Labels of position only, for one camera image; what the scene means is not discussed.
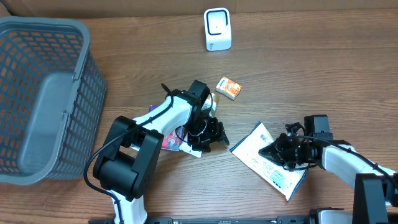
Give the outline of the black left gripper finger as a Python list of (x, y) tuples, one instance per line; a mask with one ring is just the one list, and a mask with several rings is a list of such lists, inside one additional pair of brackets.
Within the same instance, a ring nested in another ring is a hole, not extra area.
[(218, 131), (219, 137), (218, 137), (217, 141), (220, 144), (223, 144), (225, 146), (229, 146), (229, 139), (228, 139), (228, 137), (227, 137), (227, 135), (225, 133), (223, 123), (219, 122), (218, 126), (219, 126), (219, 131)]
[(194, 151), (211, 152), (210, 142), (199, 142), (195, 144)]

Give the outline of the red purple pad pack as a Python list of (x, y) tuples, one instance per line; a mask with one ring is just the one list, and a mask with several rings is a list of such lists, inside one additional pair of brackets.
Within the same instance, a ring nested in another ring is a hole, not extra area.
[(186, 130), (184, 127), (172, 131), (168, 136), (164, 137), (162, 149), (170, 151), (179, 151), (182, 145), (182, 139), (185, 138)]

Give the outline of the yellow snack bag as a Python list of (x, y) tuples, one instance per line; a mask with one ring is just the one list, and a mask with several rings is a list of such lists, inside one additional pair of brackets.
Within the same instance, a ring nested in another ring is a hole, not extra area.
[(269, 131), (262, 122), (258, 122), (253, 130), (229, 151), (290, 201), (306, 179), (308, 171), (287, 171), (260, 156), (259, 150), (273, 142)]

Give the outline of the orange kleenex tissue pack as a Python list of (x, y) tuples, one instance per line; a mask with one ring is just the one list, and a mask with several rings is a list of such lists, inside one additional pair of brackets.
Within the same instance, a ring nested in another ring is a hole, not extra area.
[(231, 100), (235, 100), (239, 95), (242, 86), (227, 77), (222, 77), (216, 85), (216, 91), (227, 96)]

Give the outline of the white bamboo print tube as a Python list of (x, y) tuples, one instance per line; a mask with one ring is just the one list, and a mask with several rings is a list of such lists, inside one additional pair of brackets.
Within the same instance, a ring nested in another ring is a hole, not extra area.
[[(219, 102), (219, 96), (211, 93), (208, 98), (206, 99), (204, 105), (202, 106), (202, 112), (209, 112), (210, 117), (214, 117), (217, 109), (217, 104)], [(197, 158), (201, 158), (202, 152), (201, 151), (194, 151), (192, 146), (187, 144), (188, 141), (188, 132), (185, 131), (184, 139), (181, 145), (179, 146), (179, 151), (185, 152), (189, 155), (195, 156)]]

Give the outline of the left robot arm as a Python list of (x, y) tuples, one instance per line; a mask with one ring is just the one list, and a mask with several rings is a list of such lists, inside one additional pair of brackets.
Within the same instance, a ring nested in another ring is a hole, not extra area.
[(106, 140), (86, 163), (100, 186), (88, 179), (87, 186), (112, 198), (114, 217), (107, 223), (145, 223), (144, 194), (154, 176), (162, 142), (172, 131), (184, 128), (187, 144), (194, 151), (210, 152), (210, 145), (229, 145), (223, 123), (203, 110), (211, 91), (194, 80), (188, 90), (167, 89), (165, 101), (134, 119), (117, 117)]

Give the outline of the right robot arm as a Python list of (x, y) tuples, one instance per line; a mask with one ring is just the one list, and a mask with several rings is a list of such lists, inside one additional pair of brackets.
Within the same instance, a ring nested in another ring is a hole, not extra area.
[(328, 116), (306, 116), (304, 123), (286, 124), (286, 132), (259, 150), (259, 155), (287, 171), (320, 167), (354, 190), (352, 212), (340, 208), (310, 211), (304, 223), (397, 223), (397, 172), (369, 160), (345, 140), (336, 140)]

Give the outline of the white barcode scanner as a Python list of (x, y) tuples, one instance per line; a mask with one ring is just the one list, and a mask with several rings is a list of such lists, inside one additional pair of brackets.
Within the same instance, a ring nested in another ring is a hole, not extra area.
[(232, 46), (230, 13), (225, 7), (207, 9), (203, 15), (205, 44), (209, 52), (228, 50)]

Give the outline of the grey plastic basket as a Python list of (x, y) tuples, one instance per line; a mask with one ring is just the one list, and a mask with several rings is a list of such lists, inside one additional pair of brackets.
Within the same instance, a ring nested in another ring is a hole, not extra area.
[(80, 177), (93, 151), (106, 83), (75, 20), (1, 19), (1, 182)]

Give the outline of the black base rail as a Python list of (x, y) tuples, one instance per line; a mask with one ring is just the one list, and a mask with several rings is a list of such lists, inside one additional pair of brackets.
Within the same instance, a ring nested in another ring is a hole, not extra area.
[(314, 215), (278, 216), (265, 219), (173, 219), (149, 218), (145, 224), (344, 224), (352, 223), (349, 213), (322, 211)]

